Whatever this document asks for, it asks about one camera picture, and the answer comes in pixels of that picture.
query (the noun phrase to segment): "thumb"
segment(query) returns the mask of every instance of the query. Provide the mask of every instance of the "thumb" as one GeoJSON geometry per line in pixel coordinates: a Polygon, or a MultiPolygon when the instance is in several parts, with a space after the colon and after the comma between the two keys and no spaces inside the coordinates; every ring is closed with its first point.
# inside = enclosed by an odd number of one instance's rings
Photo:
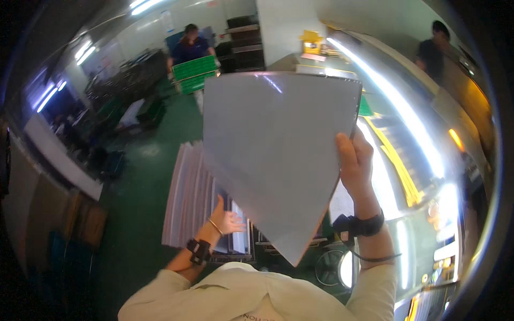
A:
{"type": "Polygon", "coordinates": [[[337,151],[341,159],[341,166],[357,165],[357,156],[351,140],[345,134],[336,135],[337,151]]]}
{"type": "Polygon", "coordinates": [[[223,211],[223,207],[224,207],[223,205],[224,205],[223,197],[220,194],[218,194],[218,204],[216,204],[215,210],[223,211]]]}

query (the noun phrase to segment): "yellow box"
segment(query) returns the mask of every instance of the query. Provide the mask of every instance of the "yellow box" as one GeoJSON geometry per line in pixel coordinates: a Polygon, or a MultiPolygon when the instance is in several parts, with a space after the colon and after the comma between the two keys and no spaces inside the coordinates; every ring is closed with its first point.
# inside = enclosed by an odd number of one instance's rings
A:
{"type": "Polygon", "coordinates": [[[317,31],[303,30],[300,40],[303,40],[304,53],[320,54],[323,37],[319,36],[317,31]]]}

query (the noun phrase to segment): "woman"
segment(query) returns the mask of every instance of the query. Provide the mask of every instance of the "woman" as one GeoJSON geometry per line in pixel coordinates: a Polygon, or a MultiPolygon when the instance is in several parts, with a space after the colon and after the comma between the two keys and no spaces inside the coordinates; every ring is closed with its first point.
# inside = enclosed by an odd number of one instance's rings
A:
{"type": "MultiPolygon", "coordinates": [[[[336,137],[341,181],[351,195],[355,215],[376,218],[381,209],[371,187],[373,148],[360,130],[351,141],[336,137]]],[[[223,211],[219,198],[211,220],[195,240],[210,250],[222,234],[240,232],[234,213],[223,211]]],[[[394,252],[391,235],[381,225],[372,236],[359,236],[365,258],[385,258],[394,252]]],[[[191,286],[203,266],[191,263],[194,250],[183,249],[157,277],[123,305],[118,319],[126,320],[393,320],[397,278],[392,259],[361,260],[361,271],[346,307],[315,285],[252,266],[227,263],[191,286]]]]}

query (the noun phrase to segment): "person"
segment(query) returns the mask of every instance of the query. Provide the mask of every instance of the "person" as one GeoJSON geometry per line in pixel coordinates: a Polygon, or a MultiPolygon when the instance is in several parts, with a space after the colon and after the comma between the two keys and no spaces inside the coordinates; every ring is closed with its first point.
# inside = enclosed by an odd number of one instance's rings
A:
{"type": "MultiPolygon", "coordinates": [[[[216,52],[214,48],[209,46],[207,40],[198,36],[198,27],[194,24],[188,24],[184,29],[184,36],[180,42],[173,49],[171,57],[168,58],[168,73],[171,75],[173,65],[185,63],[194,59],[206,56],[207,54],[214,56],[216,66],[220,66],[218,59],[216,59],[216,52]]],[[[204,92],[197,90],[194,93],[196,104],[200,113],[204,112],[204,92]]]]}
{"type": "MultiPolygon", "coordinates": [[[[342,167],[340,178],[352,197],[360,219],[381,213],[371,186],[373,148],[357,130],[350,140],[336,136],[342,167]]],[[[195,240],[210,249],[221,233],[243,231],[234,213],[223,211],[223,199],[195,240]]],[[[391,257],[394,249],[388,227],[376,234],[357,237],[363,258],[391,257]]],[[[190,262],[192,252],[183,249],[151,281],[130,297],[118,313],[131,320],[393,320],[397,276],[394,259],[361,260],[361,270],[346,306],[305,280],[261,272],[241,262],[229,262],[194,286],[203,267],[190,262]]]]}
{"type": "Polygon", "coordinates": [[[432,38],[419,44],[416,66],[426,72],[436,83],[443,77],[444,52],[450,46],[450,31],[439,20],[432,23],[432,38]]]}
{"type": "Polygon", "coordinates": [[[54,123],[57,127],[56,134],[62,133],[71,144],[81,151],[82,155],[87,156],[89,154],[89,144],[80,137],[79,132],[72,126],[68,118],[57,115],[54,123]]]}

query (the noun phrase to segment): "gray sheet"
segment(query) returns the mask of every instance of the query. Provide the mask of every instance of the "gray sheet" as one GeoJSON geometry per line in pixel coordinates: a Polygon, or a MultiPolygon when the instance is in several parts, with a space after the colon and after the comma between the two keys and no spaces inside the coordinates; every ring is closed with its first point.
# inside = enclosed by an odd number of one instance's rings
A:
{"type": "Polygon", "coordinates": [[[356,80],[275,72],[205,81],[206,165],[294,266],[336,186],[334,138],[352,132],[361,90],[356,80]]]}

